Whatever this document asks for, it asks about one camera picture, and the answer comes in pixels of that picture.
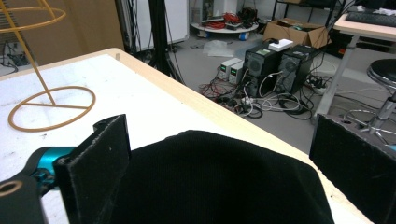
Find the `cardboard box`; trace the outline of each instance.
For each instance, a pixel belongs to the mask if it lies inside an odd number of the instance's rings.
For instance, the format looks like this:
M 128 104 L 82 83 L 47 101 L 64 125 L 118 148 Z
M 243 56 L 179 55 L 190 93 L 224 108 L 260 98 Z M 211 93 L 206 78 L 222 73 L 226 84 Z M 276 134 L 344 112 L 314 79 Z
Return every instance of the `cardboard box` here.
M 324 25 L 301 22 L 289 18 L 267 23 L 262 39 L 266 41 L 271 38 L 277 40 L 289 39 L 293 41 L 293 46 L 303 44 L 317 49 L 331 43 Z

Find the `stool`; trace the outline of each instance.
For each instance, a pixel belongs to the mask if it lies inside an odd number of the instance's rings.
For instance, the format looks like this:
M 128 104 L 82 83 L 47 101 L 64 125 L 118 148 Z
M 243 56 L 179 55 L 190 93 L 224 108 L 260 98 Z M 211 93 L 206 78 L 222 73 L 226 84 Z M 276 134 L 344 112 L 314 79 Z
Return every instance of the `stool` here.
M 375 134 L 384 144 L 388 144 L 381 133 L 395 134 L 388 130 L 381 129 L 384 122 L 389 118 L 396 107 L 396 59 L 383 59 L 371 63 L 367 69 L 367 75 L 378 84 L 384 86 L 390 91 L 394 91 L 387 101 L 376 112 L 367 110 L 350 110 L 344 115 L 344 119 L 352 119 L 359 123 L 362 128 L 361 132 Z M 353 112 L 372 113 L 374 116 L 369 122 L 364 122 L 359 119 L 353 118 L 350 115 Z

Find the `electronic device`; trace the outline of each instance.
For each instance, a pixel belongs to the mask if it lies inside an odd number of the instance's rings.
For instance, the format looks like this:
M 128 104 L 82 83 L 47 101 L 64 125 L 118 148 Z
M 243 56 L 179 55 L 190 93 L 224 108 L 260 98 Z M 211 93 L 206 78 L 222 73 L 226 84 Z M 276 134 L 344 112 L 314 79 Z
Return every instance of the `electronic device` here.
M 348 12 L 346 21 L 362 22 L 373 25 L 396 27 L 396 16 L 387 16 L 370 12 Z
M 296 45 L 284 51 L 278 69 L 283 73 L 278 78 L 276 91 L 297 92 L 304 85 L 312 61 L 318 54 L 318 49 L 306 45 Z
M 257 47 L 248 49 L 245 53 L 244 70 L 247 74 L 243 80 L 248 96 L 262 97 L 272 91 L 276 84 L 276 77 L 269 75 L 277 72 L 282 52 L 268 49 L 265 42 Z
M 244 61 L 241 61 L 231 66 L 230 75 L 228 76 L 228 81 L 231 84 L 238 84 L 241 81 L 243 75 L 243 68 Z
M 228 61 L 225 61 L 224 63 L 221 63 L 219 70 L 219 78 L 228 81 L 228 76 L 230 75 L 231 66 L 239 62 L 242 62 L 242 60 L 238 58 L 232 58 Z
M 284 49 L 288 49 L 291 46 L 293 46 L 293 41 L 288 40 L 288 39 L 281 39 L 278 40 L 277 43 L 271 43 L 268 49 L 274 50 L 274 51 L 282 51 Z

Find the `black fabric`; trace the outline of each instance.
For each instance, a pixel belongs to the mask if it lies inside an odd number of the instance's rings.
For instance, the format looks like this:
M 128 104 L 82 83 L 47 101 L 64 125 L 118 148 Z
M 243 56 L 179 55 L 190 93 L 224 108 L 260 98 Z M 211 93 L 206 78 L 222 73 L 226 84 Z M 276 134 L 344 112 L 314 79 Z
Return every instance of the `black fabric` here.
M 112 223 L 333 223 L 318 174 L 271 150 L 188 131 L 132 151 Z

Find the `white table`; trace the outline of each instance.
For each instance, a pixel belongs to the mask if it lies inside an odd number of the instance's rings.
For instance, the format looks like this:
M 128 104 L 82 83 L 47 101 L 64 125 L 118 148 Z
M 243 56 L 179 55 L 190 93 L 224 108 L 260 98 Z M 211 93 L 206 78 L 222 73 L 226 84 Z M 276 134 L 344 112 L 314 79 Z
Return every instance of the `white table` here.
M 344 14 L 334 25 L 334 29 L 339 30 L 343 34 L 353 35 L 352 40 L 346 48 L 343 60 L 340 62 L 337 71 L 335 72 L 332 84 L 326 89 L 323 94 L 317 110 L 313 116 L 313 121 L 317 117 L 317 114 L 327 114 L 329 112 L 330 106 L 332 104 L 332 99 L 334 98 L 335 92 L 337 91 L 338 83 L 341 76 L 344 73 L 345 68 L 349 62 L 349 59 L 356 48 L 356 44 L 361 36 L 371 37 L 375 39 L 382 39 L 388 41 L 396 41 L 396 28 L 372 25 L 354 21 L 346 21 L 347 14 Z
M 10 110 L 26 96 L 41 90 L 32 70 L 0 77 L 0 180 L 15 175 L 40 147 L 74 147 L 92 132 L 101 119 L 126 114 L 131 149 L 163 140 L 186 130 L 220 133 L 269 148 L 303 161 L 316 170 L 308 156 L 204 96 L 161 74 L 120 49 L 107 49 L 39 67 L 49 88 L 86 86 L 95 92 L 93 109 L 81 119 L 43 133 L 24 133 L 7 123 Z M 78 94 L 70 94 L 75 102 Z M 36 121 L 26 118 L 26 124 Z M 39 121 L 46 124 L 54 118 Z M 368 223 L 368 219 L 320 172 L 338 223 Z M 62 197 L 51 191 L 43 197 L 49 223 L 67 223 Z

